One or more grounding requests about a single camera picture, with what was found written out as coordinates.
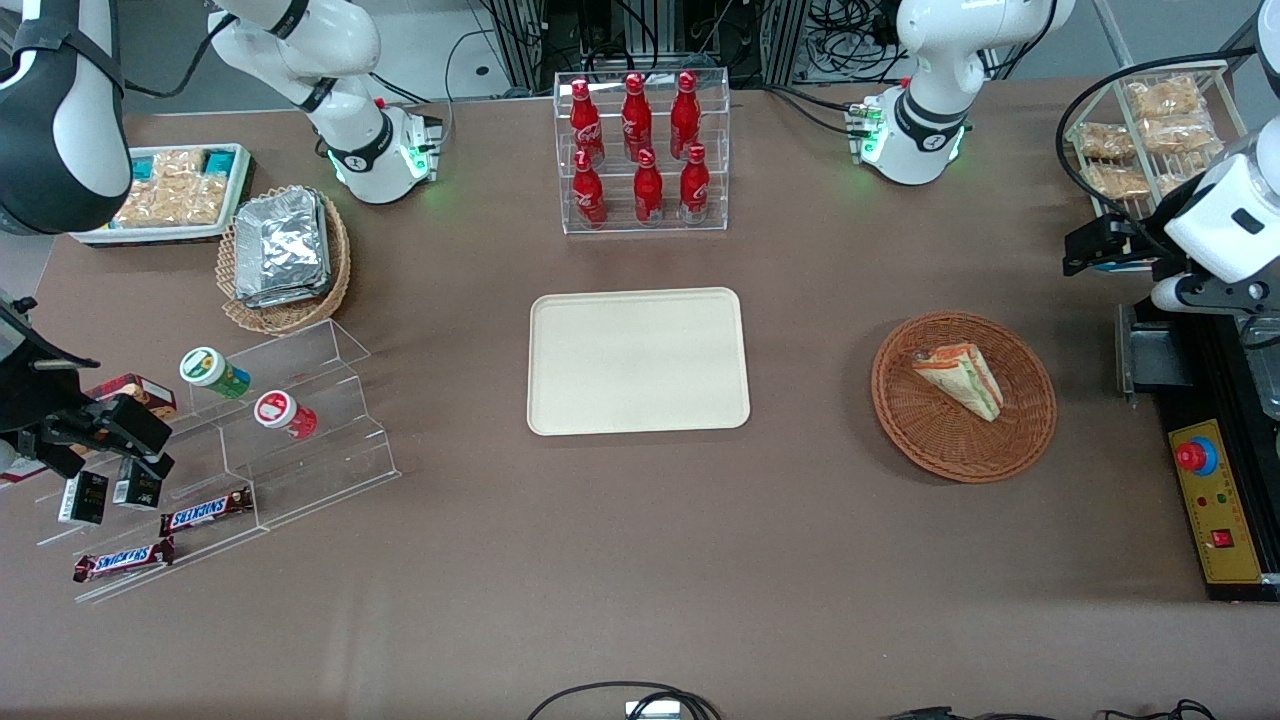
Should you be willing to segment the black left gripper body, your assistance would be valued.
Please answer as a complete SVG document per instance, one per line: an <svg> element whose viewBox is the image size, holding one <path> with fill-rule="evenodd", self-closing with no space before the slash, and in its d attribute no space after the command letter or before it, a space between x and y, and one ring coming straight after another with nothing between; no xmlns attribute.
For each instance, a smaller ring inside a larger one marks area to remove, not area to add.
<svg viewBox="0 0 1280 720"><path fill-rule="evenodd" d="M1153 243L1142 233L1143 225L1120 214L1103 214L1091 223L1091 266L1124 266L1148 263Z"/></svg>

